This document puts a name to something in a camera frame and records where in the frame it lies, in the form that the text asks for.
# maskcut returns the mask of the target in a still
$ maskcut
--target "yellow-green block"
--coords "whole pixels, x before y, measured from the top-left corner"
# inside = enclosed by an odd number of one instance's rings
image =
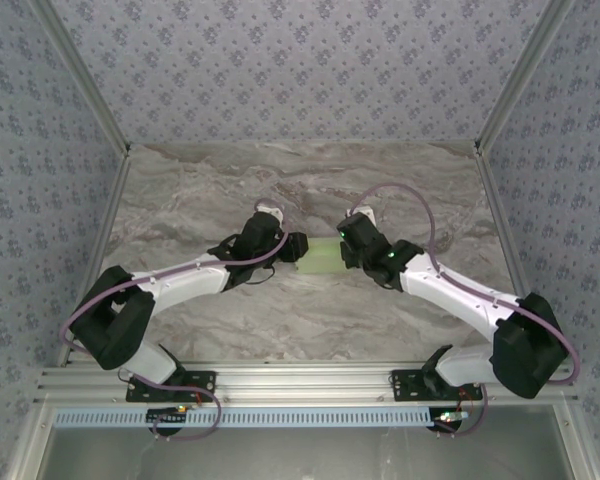
[[[342,273],[346,272],[344,261],[340,258],[338,237],[309,238],[309,250],[296,262],[298,273]]]

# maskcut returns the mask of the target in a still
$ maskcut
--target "metal bracket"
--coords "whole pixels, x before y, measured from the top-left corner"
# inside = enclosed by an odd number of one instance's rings
[[[396,402],[423,402],[435,400],[448,400],[459,402],[469,400],[461,391],[464,390],[469,397],[476,401],[482,400],[482,389],[473,384],[462,387],[449,387],[443,395],[434,396],[424,383],[422,370],[393,370],[390,377],[393,389],[393,399]]]
[[[218,375],[213,371],[186,371],[180,385],[198,387],[214,393]],[[192,392],[178,392],[161,390],[150,387],[134,377],[129,380],[127,387],[127,402],[129,403],[210,403],[212,400],[206,395]]]

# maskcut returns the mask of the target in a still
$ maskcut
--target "wire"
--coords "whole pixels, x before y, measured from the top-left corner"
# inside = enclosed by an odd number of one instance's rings
[[[162,415],[159,415],[153,421],[153,426],[151,428],[151,430],[153,431],[153,434],[156,436],[157,439],[166,440],[168,442],[188,442],[188,441],[191,441],[191,440],[202,440],[203,438],[208,437],[209,435],[211,435],[213,432],[215,432],[218,429],[218,425],[220,424],[220,420],[222,419],[222,405],[220,404],[220,400],[218,400],[218,397],[216,397],[209,390],[207,390],[205,388],[194,387],[194,386],[162,385],[160,383],[152,382],[148,378],[144,378],[141,375],[134,375],[134,377],[137,378],[142,383],[144,383],[145,385],[148,385],[148,386],[153,387],[153,388],[158,388],[160,390],[168,390],[168,391],[171,391],[171,392],[193,392],[195,394],[204,395],[205,397],[210,398],[213,401],[213,403],[216,404],[216,407],[218,407],[217,410],[216,410],[216,418],[214,419],[213,424],[209,428],[207,428],[206,430],[204,430],[203,432],[197,433],[197,434],[194,434],[194,435],[178,435],[177,437],[165,437],[164,435],[160,435],[158,433],[158,424],[160,423],[160,421],[164,417],[166,417],[169,414],[168,413],[163,413]]]
[[[265,278],[264,280],[258,280],[257,282],[245,282],[244,284],[245,285],[262,285],[264,282],[271,280],[275,274],[276,274],[276,267],[271,265],[271,275],[269,275],[267,278]]]
[[[121,382],[124,382],[124,383],[129,383],[129,380],[125,380],[124,378],[122,378],[120,376],[120,372],[122,372],[121,368],[118,369],[118,380],[120,380]]]
[[[256,202],[256,207],[258,205],[260,205],[260,203],[262,203],[263,201],[264,201],[264,199],[258,200],[258,202]],[[280,205],[278,202],[275,202],[274,200],[267,200],[267,201],[273,203],[276,208],[278,208],[282,211],[282,205]],[[162,271],[160,273],[156,273],[154,275],[148,275],[146,277],[134,278],[133,280],[130,280],[128,282],[124,282],[119,285],[116,285],[115,287],[111,287],[108,290],[105,290],[104,292],[96,295],[88,302],[85,302],[84,305],[82,305],[75,312],[73,312],[73,314],[69,317],[69,319],[62,324],[62,327],[60,327],[60,340],[62,341],[62,343],[64,343],[65,345],[68,345],[69,347],[73,348],[74,350],[77,350],[78,352],[86,353],[87,355],[89,355],[89,352],[86,348],[83,348],[80,345],[77,345],[74,342],[72,342],[71,340],[67,339],[67,331],[69,330],[69,327],[71,327],[71,325],[76,320],[78,320],[78,318],[80,318],[87,310],[89,310],[91,307],[98,304],[105,298],[113,295],[114,293],[118,293],[122,290],[126,290],[127,288],[135,287],[137,285],[142,285],[145,283],[155,282],[157,280],[162,280],[163,278],[169,277],[171,275],[177,275],[179,273],[188,272],[190,270],[197,270],[200,268],[216,267],[216,266],[247,266],[247,265],[253,265],[256,263],[260,263],[264,260],[267,260],[267,259],[273,257],[276,253],[278,253],[280,251],[280,249],[284,246],[285,242],[287,241],[287,238],[289,238],[289,234],[287,232],[284,232],[282,235],[282,238],[280,239],[280,243],[278,243],[278,245],[276,245],[273,248],[273,250],[271,250],[268,253],[265,253],[264,255],[261,255],[259,257],[252,258],[250,260],[208,260],[205,262],[193,261],[190,263],[186,263],[184,265],[179,265],[177,267],[173,267],[173,268],[164,270],[164,271]]]
[[[571,374],[568,377],[561,378],[559,380],[549,380],[548,383],[551,383],[554,385],[566,385],[566,384],[569,384],[569,383],[575,381],[576,378],[578,378],[578,375],[580,375],[580,357],[579,357],[576,349],[573,347],[573,345],[571,345],[569,340],[567,340],[567,338],[562,334],[562,332],[560,332],[557,328],[555,328],[553,325],[551,325],[549,322],[547,322],[545,319],[539,317],[535,313],[530,312],[527,309],[522,308],[513,303],[498,299],[492,295],[482,293],[478,290],[475,290],[474,288],[464,285],[463,283],[457,281],[455,278],[451,277],[449,274],[447,274],[446,272],[444,272],[441,269],[440,264],[438,263],[438,260],[436,259],[436,254],[435,254],[436,222],[433,217],[433,212],[431,211],[431,207],[429,206],[429,204],[427,203],[425,198],[420,194],[420,192],[418,192],[414,188],[410,187],[409,185],[405,185],[404,183],[397,183],[397,182],[381,183],[381,184],[376,185],[375,187],[371,187],[368,190],[366,190],[365,192],[363,192],[362,195],[360,195],[360,197],[358,197],[356,202],[353,204],[353,207],[351,207],[351,209],[349,209],[349,215],[352,215],[353,212],[355,211],[355,209],[367,197],[374,194],[381,188],[386,188],[386,187],[396,187],[396,188],[401,188],[403,190],[406,190],[407,192],[411,193],[414,197],[416,197],[420,201],[420,203],[422,204],[424,209],[426,210],[427,216],[429,217],[429,224],[431,225],[431,230],[429,232],[428,253],[429,253],[429,257],[431,258],[431,263],[433,265],[433,268],[440,275],[440,277],[444,278],[447,282],[451,283],[453,286],[459,288],[460,290],[463,290],[463,291],[465,291],[475,297],[478,297],[482,300],[486,300],[493,304],[501,305],[505,308],[508,308],[516,313],[519,313],[520,315],[527,317],[529,320],[537,323],[544,329],[548,330],[549,333],[551,333],[562,344],[562,346],[569,352],[569,355],[571,355],[571,358],[573,360],[573,370],[571,371]]]
[[[445,425],[443,422],[434,421],[433,423],[436,426],[447,430],[449,432],[449,435],[453,435],[455,437],[465,437],[475,432],[478,428],[480,428],[482,422],[484,422],[484,419],[487,416],[487,410],[489,409],[489,397],[487,397],[487,387],[484,384],[482,384],[480,388],[482,390],[482,410],[480,411],[480,416],[478,417],[478,420],[476,420],[476,423],[474,423],[462,432],[456,432],[453,428],[451,428],[448,425]]]
[[[284,211],[284,208],[282,207],[282,205],[278,202],[276,202],[275,200],[271,200],[271,199],[264,199],[261,198],[259,199],[255,205],[254,205],[254,210],[257,210],[258,206],[261,203],[264,202],[269,202],[272,203],[275,208],[278,208],[281,212]],[[104,292],[96,295],[95,297],[93,297],[91,300],[89,300],[88,302],[85,302],[84,305],[82,305],[81,307],[79,307],[75,312],[73,312],[73,314],[69,317],[69,319],[67,319],[66,322],[64,322],[62,324],[62,327],[60,327],[60,340],[62,341],[62,343],[64,343],[65,345],[68,345],[69,347],[73,348],[74,350],[77,350],[79,352],[82,353],[86,353],[87,355],[89,355],[89,351],[86,348],[81,347],[80,345],[75,344],[74,342],[70,341],[69,339],[67,339],[67,331],[69,330],[69,327],[71,327],[71,325],[78,319],[80,318],[87,310],[89,310],[91,307],[93,307],[94,305],[96,305],[97,303],[99,303],[100,301],[104,300],[105,298],[109,297],[110,295],[113,295],[114,293],[118,293],[122,290],[125,290],[127,288],[131,288],[134,287],[136,285],[142,285],[144,283],[149,283],[149,282],[153,282],[156,280],[161,280],[165,277],[169,277],[171,275],[176,275],[178,273],[183,273],[183,272],[187,272],[189,270],[195,270],[195,269],[199,269],[199,268],[203,268],[203,267],[211,267],[211,266],[246,266],[246,265],[253,265],[256,263],[260,263],[264,260],[267,260],[271,257],[273,257],[276,253],[278,253],[280,251],[280,249],[284,246],[285,242],[287,241],[287,239],[289,238],[289,234],[287,232],[284,232],[282,235],[282,238],[280,239],[280,242],[278,243],[278,245],[276,245],[273,250],[269,251],[268,253],[265,253],[264,255],[261,255],[257,258],[252,258],[250,260],[210,260],[210,261],[206,261],[206,262],[191,262],[188,264],[184,264],[184,265],[180,265],[177,267],[173,267],[170,268],[168,270],[165,270],[161,273],[157,273],[155,275],[150,275],[150,276],[146,276],[146,277],[141,277],[141,278],[135,278],[131,281],[128,282],[124,282],[121,283],[120,285],[116,285],[115,287],[109,288],[108,290],[105,290]],[[162,418],[164,418],[164,415],[160,415],[158,416],[158,418],[155,420],[155,422],[153,423],[153,433],[154,435],[156,435],[156,438],[162,438],[166,441],[175,441],[175,442],[183,442],[183,441],[189,441],[189,440],[200,440],[203,439],[205,437],[208,437],[209,435],[211,435],[213,432],[216,431],[216,429],[218,428],[218,425],[220,424],[220,419],[222,418],[222,405],[220,404],[220,400],[218,400],[218,397],[216,397],[212,392],[210,392],[209,390],[206,390],[204,388],[199,388],[199,387],[194,387],[194,386],[171,386],[171,385],[162,385],[159,383],[154,383],[151,380],[144,378],[140,375],[135,375],[135,377],[140,380],[141,382],[145,383],[146,385],[149,385],[150,387],[153,388],[157,388],[159,390],[167,390],[167,391],[177,391],[177,392],[195,392],[196,393],[196,399],[198,400],[198,402],[200,401],[200,394],[205,395],[206,397],[210,398],[213,403],[216,404],[216,406],[218,407],[217,413],[216,413],[216,418],[213,422],[213,424],[211,425],[211,427],[209,427],[208,429],[206,429],[205,431],[203,431],[202,433],[196,434],[196,435],[187,435],[187,436],[177,436],[177,437],[165,437],[163,435],[160,435],[158,433],[158,423],[160,423],[160,420],[162,420]],[[121,381],[125,381],[120,377],[120,370],[118,370],[118,379],[120,379]]]
[[[471,407],[469,408],[469,416],[471,416],[471,414],[473,413],[473,398],[471,398],[471,395],[469,395],[469,392],[467,392],[462,387],[458,388],[458,392],[460,392],[461,396],[467,397],[469,399],[469,401],[471,402]],[[461,408],[462,408],[462,400],[460,400],[458,402],[458,408],[456,409],[456,412],[460,411]]]

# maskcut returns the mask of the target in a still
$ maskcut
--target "marble table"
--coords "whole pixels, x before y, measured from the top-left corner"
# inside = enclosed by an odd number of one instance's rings
[[[430,202],[440,261],[512,291],[475,159],[449,145],[151,145],[134,146],[130,162],[103,269],[160,269],[195,258],[239,232],[260,197],[282,202],[293,230],[335,236],[360,192],[394,180]],[[368,203],[390,241],[425,243],[426,214],[408,194],[387,189]],[[425,360],[444,344],[483,341],[435,305],[383,290],[359,270],[299,275],[285,264],[262,285],[162,312],[146,338],[181,360]]]

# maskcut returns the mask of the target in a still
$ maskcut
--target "purple cable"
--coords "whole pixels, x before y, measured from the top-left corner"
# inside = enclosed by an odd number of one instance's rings
[[[267,198],[259,199],[254,205],[254,210],[257,210],[258,205],[260,205],[263,202],[269,202],[269,203],[273,204],[274,207],[278,208],[281,212],[284,211],[284,209],[280,203],[276,202],[275,200],[271,200],[271,199],[267,199]],[[178,273],[183,273],[183,272],[187,272],[189,270],[194,270],[194,269],[198,269],[198,268],[202,268],[202,267],[227,266],[227,265],[228,266],[253,265],[254,263],[259,263],[259,262],[262,262],[263,260],[267,260],[268,258],[273,257],[284,246],[285,242],[287,241],[287,238],[289,238],[289,234],[287,232],[284,232],[282,235],[282,238],[280,239],[280,242],[278,243],[278,245],[275,246],[275,248],[273,250],[271,250],[270,252],[265,253],[264,255],[261,255],[259,257],[252,258],[250,260],[209,260],[209,261],[200,262],[200,263],[190,263],[190,264],[174,267],[169,270],[165,270],[164,272],[161,272],[159,274],[149,275],[147,277],[142,277],[142,278],[135,278],[128,282],[121,283],[120,285],[116,285],[115,287],[111,287],[108,290],[105,290],[104,292],[100,293],[99,295],[96,295],[91,300],[89,300],[84,305],[82,305],[80,308],[78,308],[75,312],[73,312],[73,315],[71,315],[69,317],[69,319],[62,324],[62,327],[60,327],[60,340],[62,341],[62,343],[64,343],[65,345],[68,345],[69,347],[73,348],[74,350],[89,354],[87,349],[85,349],[79,345],[76,345],[75,343],[73,343],[67,339],[67,331],[69,330],[69,327],[71,327],[71,325],[78,318],[80,318],[87,310],[89,310],[95,304],[104,300],[108,296],[113,295],[114,293],[118,293],[127,288],[134,287],[136,285],[142,285],[144,283],[148,283],[148,282],[152,281],[152,279],[153,280],[161,280],[170,275],[176,275]],[[211,427],[206,429],[204,432],[196,434],[196,435],[173,437],[173,441],[182,442],[182,441],[189,441],[189,440],[200,440],[202,438],[208,437],[213,432],[215,432],[216,429],[218,428],[218,424],[220,423],[220,419],[222,418],[222,405],[220,404],[220,400],[218,400],[218,397],[216,397],[209,390],[206,390],[204,388],[193,387],[193,386],[162,385],[159,383],[152,382],[151,380],[144,378],[140,375],[135,375],[135,377],[138,380],[140,380],[141,382],[143,382],[144,384],[149,385],[150,387],[153,387],[153,388],[160,389],[160,390],[200,393],[200,394],[205,395],[206,397],[210,398],[211,400],[213,400],[213,403],[215,403],[216,406],[218,407],[216,418],[213,422],[213,425],[211,425]],[[158,423],[160,423],[160,420],[162,420],[165,416],[166,416],[166,414],[158,416],[158,418],[153,423],[152,430],[153,430],[154,435],[159,435],[157,432]],[[168,441],[171,440],[171,437],[164,437],[162,435],[159,435],[159,437],[167,439]]]
[[[155,383],[152,382],[151,380],[149,380],[148,378],[144,378],[140,375],[134,375],[135,378],[137,378],[138,380],[140,380],[142,383],[149,385],[150,387],[153,388],[159,388],[160,390],[168,390],[168,391],[173,391],[173,392],[194,392],[194,393],[200,393],[202,395],[204,395],[205,397],[210,398],[211,400],[213,400],[213,403],[216,404],[216,407],[218,407],[217,412],[216,412],[216,418],[213,421],[213,424],[207,428],[206,430],[204,430],[201,433],[196,433],[194,435],[178,435],[177,437],[165,437],[163,435],[160,435],[158,433],[158,424],[160,423],[160,421],[168,416],[168,413],[163,413],[162,415],[159,415],[158,418],[156,418],[153,422],[153,426],[151,428],[151,430],[153,431],[153,434],[156,435],[158,438],[162,438],[163,440],[166,441],[173,441],[173,442],[188,442],[191,440],[202,440],[203,438],[208,437],[209,435],[211,435],[213,432],[215,432],[218,429],[218,425],[220,424],[220,420],[222,419],[222,405],[220,404],[220,400],[218,400],[218,397],[216,397],[212,392],[210,392],[209,390],[206,390],[204,388],[199,388],[199,387],[193,387],[193,386],[171,386],[171,385],[162,385],[160,383]]]
[[[282,205],[280,205],[278,202],[276,202],[275,200],[265,199],[265,198],[261,198],[260,200],[258,200],[256,202],[254,208],[257,208],[258,205],[264,201],[268,201],[268,202],[272,203],[280,211],[283,210]],[[171,275],[176,275],[178,273],[188,272],[190,270],[195,270],[195,269],[203,268],[203,267],[214,267],[214,266],[238,266],[238,267],[240,267],[240,266],[245,266],[245,265],[253,265],[254,263],[260,263],[263,260],[271,258],[276,253],[278,253],[280,251],[280,249],[284,246],[288,237],[289,237],[289,234],[287,232],[284,232],[284,234],[282,235],[282,238],[280,239],[280,243],[278,243],[278,245],[276,245],[273,250],[271,250],[270,252],[267,252],[264,255],[261,255],[259,257],[252,258],[250,260],[208,260],[206,262],[200,262],[200,263],[189,263],[186,265],[180,265],[178,267],[171,268],[169,270],[165,270],[164,272],[161,272],[161,273],[158,273],[155,275],[149,275],[149,276],[141,277],[141,278],[134,278],[133,280],[130,280],[128,282],[121,283],[120,285],[116,285],[115,287],[111,287],[110,289],[105,290],[104,292],[96,295],[91,300],[89,300],[84,305],[82,305],[80,308],[78,308],[75,312],[73,312],[73,314],[69,317],[69,319],[66,322],[64,322],[62,324],[62,326],[60,327],[60,340],[65,345],[68,345],[69,347],[73,348],[74,350],[76,350],[78,352],[89,354],[89,352],[87,351],[86,348],[83,348],[80,345],[76,345],[75,343],[73,343],[72,341],[67,339],[67,331],[69,330],[69,327],[71,327],[71,325],[78,318],[80,318],[87,310],[89,310],[91,307],[93,307],[98,302],[104,300],[105,298],[109,297],[110,295],[113,295],[114,293],[118,293],[127,288],[134,287],[137,285],[142,285],[144,283],[149,283],[152,281],[152,279],[153,280],[161,280],[161,279],[163,279],[165,277],[169,277]]]
[[[554,337],[556,337],[556,339],[562,344],[562,346],[564,346],[564,348],[569,352],[569,355],[571,355],[571,358],[573,359],[573,371],[571,372],[571,375],[569,375],[566,378],[562,378],[560,380],[549,380],[548,383],[551,383],[553,385],[566,385],[566,384],[569,384],[569,383],[575,381],[575,379],[578,378],[578,375],[580,375],[580,357],[578,356],[578,352],[576,352],[576,349],[573,347],[573,345],[571,345],[569,340],[567,340],[567,338],[562,334],[562,332],[560,332],[557,328],[555,328],[553,325],[551,325],[549,322],[547,322],[545,319],[539,317],[535,313],[530,312],[527,309],[524,309],[513,303],[509,303],[504,300],[499,300],[491,295],[487,295],[485,293],[479,292],[479,291],[475,290],[474,288],[464,285],[463,283],[457,281],[455,278],[449,276],[444,271],[440,270],[440,264],[438,263],[438,260],[436,259],[436,254],[435,254],[436,222],[435,222],[435,219],[433,218],[433,212],[431,211],[431,207],[429,207],[429,204],[427,203],[427,201],[417,190],[410,187],[409,185],[405,185],[404,183],[398,183],[398,182],[381,183],[379,185],[376,185],[375,187],[371,187],[370,189],[368,189],[364,193],[362,193],[362,195],[360,195],[360,197],[358,197],[358,200],[356,200],[356,202],[354,203],[353,207],[351,207],[351,209],[349,210],[349,215],[351,215],[353,213],[353,211],[368,196],[374,194],[381,188],[385,188],[385,187],[396,187],[396,188],[401,188],[403,190],[406,190],[407,192],[409,192],[413,196],[415,196],[420,201],[420,203],[422,204],[424,209],[426,210],[427,216],[429,217],[429,223],[431,224],[431,232],[429,233],[429,242],[428,242],[428,253],[429,253],[429,257],[431,258],[431,263],[433,265],[433,268],[438,272],[438,274],[442,278],[444,278],[447,282],[451,283],[452,285],[459,288],[460,290],[463,290],[471,295],[474,295],[474,296],[481,298],[483,300],[486,300],[488,302],[493,302],[496,305],[501,305],[503,307],[509,308],[509,309],[513,310],[514,312],[517,312],[520,315],[527,317],[529,320],[537,323],[544,329],[548,330],[549,333],[551,333]]]

